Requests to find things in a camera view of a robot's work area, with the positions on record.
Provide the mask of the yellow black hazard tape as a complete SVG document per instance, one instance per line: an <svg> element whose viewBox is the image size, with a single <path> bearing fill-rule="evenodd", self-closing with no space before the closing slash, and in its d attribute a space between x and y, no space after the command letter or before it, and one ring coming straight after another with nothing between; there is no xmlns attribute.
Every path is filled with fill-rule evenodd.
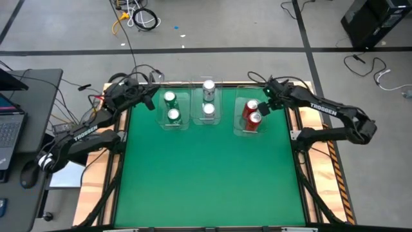
<svg viewBox="0 0 412 232"><path fill-rule="evenodd" d="M335 172L335 177L336 177L337 185L339 188L339 194L341 196L344 213L346 215L346 221L351 225L355 225L356 221L354 219L353 212L351 210L351 204L349 202L349 197L346 191L346 186L345 186L343 175L341 172L341 167L339 165L339 161L337 158L336 150L333 146L332 141L328 141L326 144L328 146L328 151L331 156L333 170Z"/></svg>

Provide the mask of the black table frame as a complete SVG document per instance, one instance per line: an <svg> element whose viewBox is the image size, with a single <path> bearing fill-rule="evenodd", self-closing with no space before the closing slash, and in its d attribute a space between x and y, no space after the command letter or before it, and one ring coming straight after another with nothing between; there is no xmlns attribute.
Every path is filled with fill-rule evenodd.
<svg viewBox="0 0 412 232"><path fill-rule="evenodd" d="M234 133L236 88L223 82L223 116L217 125L164 130L155 109L143 104L115 124L125 146L120 165L104 190L95 224L106 229L250 229L345 222L337 218L303 173L290 138L288 110L266 116L267 131Z"/></svg>

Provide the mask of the green Sprite can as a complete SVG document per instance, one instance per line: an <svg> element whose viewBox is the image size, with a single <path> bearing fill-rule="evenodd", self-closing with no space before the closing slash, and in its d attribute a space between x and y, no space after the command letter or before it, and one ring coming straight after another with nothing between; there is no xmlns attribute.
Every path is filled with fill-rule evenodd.
<svg viewBox="0 0 412 232"><path fill-rule="evenodd" d="M180 111L176 108L171 108L167 112L167 120L171 125L180 125L182 123L182 116Z"/></svg>
<svg viewBox="0 0 412 232"><path fill-rule="evenodd" d="M164 102L168 108L178 108L177 96L172 91L164 93Z"/></svg>

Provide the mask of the black monitor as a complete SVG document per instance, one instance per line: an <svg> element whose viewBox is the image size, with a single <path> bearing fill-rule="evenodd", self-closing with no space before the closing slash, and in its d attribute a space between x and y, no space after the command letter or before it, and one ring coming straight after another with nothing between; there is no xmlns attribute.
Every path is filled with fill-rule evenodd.
<svg viewBox="0 0 412 232"><path fill-rule="evenodd" d="M0 91L22 91L29 87L0 68Z"/></svg>

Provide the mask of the clear plastic bin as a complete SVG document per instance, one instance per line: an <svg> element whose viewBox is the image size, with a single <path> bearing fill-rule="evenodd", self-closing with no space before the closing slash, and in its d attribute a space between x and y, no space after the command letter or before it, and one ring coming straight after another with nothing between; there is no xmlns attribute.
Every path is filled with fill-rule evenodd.
<svg viewBox="0 0 412 232"><path fill-rule="evenodd" d="M178 110L182 116L180 125L171 125L167 120L167 112L171 109L165 105L164 93L172 91L177 96ZM186 130L189 127L191 112L191 95L188 89L183 88L160 88L156 94L158 97L156 106L156 121L164 130Z"/></svg>
<svg viewBox="0 0 412 232"><path fill-rule="evenodd" d="M212 80L215 83L214 100L207 102L203 100L203 83ZM203 77L201 82L191 83L191 118L197 125L217 125L223 116L223 80L217 77ZM213 119L206 119L203 116L203 105L211 103L214 105L216 113Z"/></svg>
<svg viewBox="0 0 412 232"><path fill-rule="evenodd" d="M259 103L265 100L262 88L256 86L240 86L236 88L234 103L234 133L238 136L251 137L264 134L268 129L268 120L262 116L262 122L256 131L246 131L247 120L242 117L242 111L245 103L249 99L256 99Z"/></svg>

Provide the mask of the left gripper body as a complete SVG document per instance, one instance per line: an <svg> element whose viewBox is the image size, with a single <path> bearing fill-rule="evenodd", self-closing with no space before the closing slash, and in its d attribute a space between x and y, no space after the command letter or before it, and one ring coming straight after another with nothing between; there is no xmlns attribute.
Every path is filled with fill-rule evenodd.
<svg viewBox="0 0 412 232"><path fill-rule="evenodd" d="M127 83L127 102L152 103L154 94L159 90L159 84Z"/></svg>

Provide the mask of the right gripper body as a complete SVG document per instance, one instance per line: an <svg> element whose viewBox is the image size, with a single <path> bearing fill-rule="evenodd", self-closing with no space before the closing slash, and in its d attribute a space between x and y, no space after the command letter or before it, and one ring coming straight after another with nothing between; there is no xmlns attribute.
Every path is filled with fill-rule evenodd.
<svg viewBox="0 0 412 232"><path fill-rule="evenodd" d="M279 78L269 78L263 92L268 98L262 105L266 108L289 108L292 106L288 96L290 90L289 80L279 81Z"/></svg>

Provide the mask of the silver Diet Coke can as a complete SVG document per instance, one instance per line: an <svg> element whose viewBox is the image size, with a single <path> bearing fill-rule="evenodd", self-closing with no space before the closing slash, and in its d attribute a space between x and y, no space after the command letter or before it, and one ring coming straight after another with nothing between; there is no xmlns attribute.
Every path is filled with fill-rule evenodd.
<svg viewBox="0 0 412 232"><path fill-rule="evenodd" d="M215 117L216 110L215 110L214 105L211 103L204 104L202 111L203 111L203 116L206 119L213 119Z"/></svg>
<svg viewBox="0 0 412 232"><path fill-rule="evenodd" d="M203 100L210 102L214 100L215 83L212 80L206 80L203 83Z"/></svg>

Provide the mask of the grey laptop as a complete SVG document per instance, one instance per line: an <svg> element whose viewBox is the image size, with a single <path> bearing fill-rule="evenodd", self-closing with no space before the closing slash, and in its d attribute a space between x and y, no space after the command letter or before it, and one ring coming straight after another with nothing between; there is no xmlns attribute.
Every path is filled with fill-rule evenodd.
<svg viewBox="0 0 412 232"><path fill-rule="evenodd" d="M10 165L26 113L0 93L0 171Z"/></svg>

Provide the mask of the black computer tower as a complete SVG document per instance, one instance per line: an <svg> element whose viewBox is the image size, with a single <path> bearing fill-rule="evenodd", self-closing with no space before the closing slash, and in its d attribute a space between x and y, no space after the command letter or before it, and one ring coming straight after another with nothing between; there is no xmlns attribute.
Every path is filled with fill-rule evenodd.
<svg viewBox="0 0 412 232"><path fill-rule="evenodd" d="M354 48L373 48L412 12L412 0L354 0L341 19Z"/></svg>

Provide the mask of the red soda can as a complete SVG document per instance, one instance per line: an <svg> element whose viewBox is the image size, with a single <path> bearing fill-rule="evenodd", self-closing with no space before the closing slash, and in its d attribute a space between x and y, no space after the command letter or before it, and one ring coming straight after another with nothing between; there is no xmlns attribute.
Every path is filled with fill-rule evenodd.
<svg viewBox="0 0 412 232"><path fill-rule="evenodd" d="M246 131L256 131L262 122L262 116L259 112L252 112L248 118L245 126Z"/></svg>
<svg viewBox="0 0 412 232"><path fill-rule="evenodd" d="M244 105L244 108L242 111L242 117L244 119L248 119L249 115L258 109L258 104L259 104L258 100L249 99Z"/></svg>

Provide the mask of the dark grey desk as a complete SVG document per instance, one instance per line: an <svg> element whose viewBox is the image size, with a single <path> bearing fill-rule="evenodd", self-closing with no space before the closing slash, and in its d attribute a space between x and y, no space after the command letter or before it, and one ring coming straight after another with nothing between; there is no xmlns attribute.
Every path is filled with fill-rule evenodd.
<svg viewBox="0 0 412 232"><path fill-rule="evenodd" d="M24 189L20 184L23 166L33 160L41 149L46 127L52 112L63 74L61 69L15 70L18 78L28 85L26 91L17 91L12 102L17 103L28 114L23 132L13 155L8 181L0 183L0 198L6 199L5 214L0 217L0 232L29 232L38 215L43 196L46 174L38 173L36 185Z"/></svg>

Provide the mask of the black computer mouse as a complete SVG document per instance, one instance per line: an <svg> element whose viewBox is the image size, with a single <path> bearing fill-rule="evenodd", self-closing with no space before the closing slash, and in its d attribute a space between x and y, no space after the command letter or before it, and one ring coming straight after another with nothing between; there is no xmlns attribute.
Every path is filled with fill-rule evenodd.
<svg viewBox="0 0 412 232"><path fill-rule="evenodd" d="M20 173L20 184L24 189L30 189L36 185L39 176L39 166L34 161L27 162Z"/></svg>

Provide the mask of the white flat board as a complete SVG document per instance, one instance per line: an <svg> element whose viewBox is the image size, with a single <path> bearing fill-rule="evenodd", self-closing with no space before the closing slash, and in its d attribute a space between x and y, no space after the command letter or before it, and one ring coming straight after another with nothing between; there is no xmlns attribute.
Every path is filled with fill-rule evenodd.
<svg viewBox="0 0 412 232"><path fill-rule="evenodd" d="M60 171L51 176L49 187L51 188L79 188L80 179L85 165L68 162Z"/></svg>

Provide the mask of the wooden table board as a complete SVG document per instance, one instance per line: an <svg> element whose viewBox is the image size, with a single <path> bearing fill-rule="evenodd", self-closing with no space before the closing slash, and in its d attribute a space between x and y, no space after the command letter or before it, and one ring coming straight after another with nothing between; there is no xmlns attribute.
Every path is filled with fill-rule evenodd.
<svg viewBox="0 0 412 232"><path fill-rule="evenodd" d="M292 128L297 130L303 127L311 127L313 129L328 129L329 125L325 124L319 112L310 108L299 108L298 110L288 110L286 116L290 119ZM334 215L346 221L339 188L333 170L331 156L328 151L327 142L315 143L310 151L304 155L299 154L299 161L303 173L306 176L312 176L313 187L317 190L325 204L331 209ZM339 165L343 175L346 191L350 200L350 194L344 177L344 170L341 163L341 158L338 154L338 149L335 143L333 146L337 153ZM88 213L95 207L104 190L108 187L109 182L113 180L115 173L120 165L120 155L111 155L108 151L94 151L88 155L86 164L87 170L84 172L82 185L80 187L79 200L73 225L80 224Z"/></svg>

